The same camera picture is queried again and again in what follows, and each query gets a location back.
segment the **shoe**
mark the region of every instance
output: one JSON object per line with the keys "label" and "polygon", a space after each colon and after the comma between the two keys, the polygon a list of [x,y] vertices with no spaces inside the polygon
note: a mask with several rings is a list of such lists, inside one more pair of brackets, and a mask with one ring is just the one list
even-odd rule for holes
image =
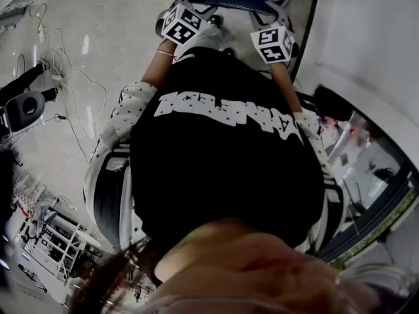
{"label": "shoe", "polygon": [[211,18],[208,20],[208,24],[213,24],[215,25],[217,28],[221,28],[221,26],[223,25],[223,17],[220,15],[213,15],[211,16]]}
{"label": "shoe", "polygon": [[58,85],[57,87],[55,87],[55,94],[56,94],[56,97],[55,97],[55,99],[54,99],[54,100],[52,100],[52,102],[57,101],[58,94],[59,94],[62,90],[63,90],[63,86],[61,86],[61,85]]}
{"label": "shoe", "polygon": [[51,66],[46,60],[43,60],[42,58],[37,61],[37,64],[42,64],[42,72],[49,70]]}
{"label": "shoe", "polygon": [[46,213],[46,215],[43,217],[42,220],[38,221],[38,225],[37,225],[37,237],[40,237],[42,235],[42,233],[44,232],[44,229],[46,227],[46,225],[48,223],[50,223],[54,217],[57,216],[57,212],[49,212]]}
{"label": "shoe", "polygon": [[233,48],[226,48],[223,50],[223,52],[231,57],[236,57],[236,52],[234,51]]}

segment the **person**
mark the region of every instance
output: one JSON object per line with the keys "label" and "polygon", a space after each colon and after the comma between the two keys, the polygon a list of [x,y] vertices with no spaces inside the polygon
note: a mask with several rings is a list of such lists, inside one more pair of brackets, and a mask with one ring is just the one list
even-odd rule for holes
{"label": "person", "polygon": [[[45,60],[37,62],[35,67],[23,73],[16,80],[8,83],[5,87],[0,89],[0,106],[5,106],[7,102],[16,96],[24,93],[25,88],[40,75],[42,75],[49,67],[49,63]],[[60,87],[51,88],[41,92],[44,96],[45,102],[56,101]]]}
{"label": "person", "polygon": [[[256,232],[214,246],[186,266],[172,266],[173,275],[152,293],[147,304],[123,311],[123,304],[110,297],[129,272],[121,264],[134,268],[141,260],[137,249],[119,254],[103,267],[106,270],[99,270],[100,280],[91,280],[87,292],[82,288],[74,296],[70,313],[103,313],[107,307],[138,314],[417,311],[417,273],[377,264],[341,272],[291,249],[274,235]],[[104,281],[113,282],[112,286]]]}
{"label": "person", "polygon": [[[100,136],[83,193],[90,218],[123,252],[77,296],[74,313],[99,313],[129,267],[163,284],[158,293],[179,275],[180,293],[194,294],[199,288],[193,275],[199,278],[198,262],[206,255],[216,262],[206,270],[208,278],[217,275],[213,296],[226,287],[227,295],[247,296],[252,286],[239,287],[234,269],[252,276],[258,267],[273,269],[289,260],[284,253],[319,266],[310,273],[318,272],[320,286],[330,289],[327,278],[335,272],[325,264],[291,249],[268,262],[254,247],[266,239],[266,250],[278,241],[281,248],[314,255],[339,232],[345,219],[342,191],[318,123],[302,112],[285,65],[271,64],[272,80],[266,78],[219,51],[221,18],[211,23],[175,64],[176,44],[165,40],[158,46],[141,82],[124,87]],[[250,242],[224,260],[221,253],[241,238]],[[223,276],[224,264],[231,265],[230,275]],[[270,294],[262,277],[250,278],[261,298]],[[316,295],[328,302],[321,289],[313,293],[307,304]]]}
{"label": "person", "polygon": [[40,237],[45,229],[45,226],[51,222],[56,216],[57,212],[48,211],[49,207],[54,206],[55,200],[45,198],[34,203],[29,208],[29,216],[31,223],[25,234],[26,239]]}

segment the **black cable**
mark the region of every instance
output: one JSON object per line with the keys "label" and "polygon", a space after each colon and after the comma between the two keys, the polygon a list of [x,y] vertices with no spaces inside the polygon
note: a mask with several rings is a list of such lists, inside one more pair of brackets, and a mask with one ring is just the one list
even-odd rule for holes
{"label": "black cable", "polygon": [[[42,8],[42,6],[45,6],[45,11],[44,11],[44,14],[41,16],[41,17],[38,17],[37,16],[37,13],[39,12],[39,10]],[[29,16],[31,17],[31,18],[33,18],[33,17],[36,17],[38,20],[39,20],[39,24],[38,24],[38,28],[37,28],[37,33],[40,33],[41,32],[41,30],[40,30],[40,26],[41,26],[41,24],[42,24],[42,20],[43,20],[43,18],[44,18],[44,16],[45,16],[45,14],[46,14],[46,10],[48,9],[48,6],[46,5],[46,3],[43,3],[41,6],[39,6],[39,8],[37,9],[37,11],[35,12],[35,14],[31,14],[31,7],[29,7]]]}
{"label": "black cable", "polygon": [[75,207],[73,206],[73,204],[71,203],[71,200],[69,198],[67,198],[66,196],[58,196],[57,197],[59,200],[64,201],[66,204],[68,204],[68,206],[70,206],[72,209],[76,210]]}
{"label": "black cable", "polygon": [[49,118],[48,120],[42,121],[42,122],[40,122],[40,123],[38,123],[38,124],[36,124],[36,125],[34,125],[34,126],[32,126],[32,127],[29,127],[28,129],[22,130],[20,133],[17,133],[16,135],[13,135],[13,136],[9,139],[9,141],[10,141],[13,137],[19,136],[20,134],[23,134],[23,133],[27,132],[28,130],[30,130],[30,129],[34,128],[34,127],[39,126],[40,124],[44,124],[45,122],[48,122],[48,121],[51,121],[51,120],[55,120],[57,117],[59,117],[59,115],[58,115],[58,116],[57,116],[57,115],[58,115],[58,114],[55,114],[53,118]]}
{"label": "black cable", "polygon": [[81,152],[83,153],[83,156],[84,156],[84,159],[86,160],[86,163],[87,163],[87,164],[90,164],[90,163],[92,162],[92,160],[91,160],[91,159],[90,159],[90,161],[88,161],[88,160],[87,160],[86,153],[84,152],[84,150],[83,150],[83,149],[82,149],[82,147],[81,147],[80,141],[79,141],[79,139],[77,138],[77,135],[76,135],[76,133],[75,133],[75,131],[74,131],[73,125],[71,124],[70,120],[69,120],[66,116],[64,116],[64,115],[59,115],[59,114],[55,114],[53,118],[49,118],[48,120],[42,121],[42,122],[40,122],[40,123],[38,123],[38,124],[36,124],[36,125],[34,125],[34,126],[32,126],[32,127],[29,127],[28,129],[25,129],[25,130],[23,130],[23,131],[21,131],[21,132],[17,133],[16,135],[12,135],[11,137],[9,137],[9,139],[8,139],[7,141],[5,141],[5,142],[4,142],[4,143],[0,146],[0,148],[1,148],[1,147],[3,147],[4,145],[6,145],[6,144],[7,144],[7,143],[8,143],[8,142],[12,139],[12,138],[14,138],[14,137],[16,137],[16,136],[19,136],[19,135],[21,135],[21,134],[23,134],[23,133],[27,132],[28,130],[30,130],[30,129],[34,128],[34,127],[39,126],[40,124],[44,124],[45,122],[48,122],[48,121],[51,121],[51,120],[55,120],[55,122],[57,122],[57,123],[58,123],[58,122],[61,122],[62,120],[67,120],[67,121],[68,121],[68,123],[70,124],[70,127],[71,127],[71,131],[73,132],[74,137],[76,138],[77,144],[78,144],[78,146],[79,146],[79,148],[80,148]]}
{"label": "black cable", "polygon": [[20,61],[20,56],[22,56],[23,60],[24,60],[24,72],[26,72],[26,61],[25,61],[25,56],[23,54],[20,54],[18,57],[18,65],[16,66],[16,79],[18,78],[18,73],[19,73],[19,61]]}

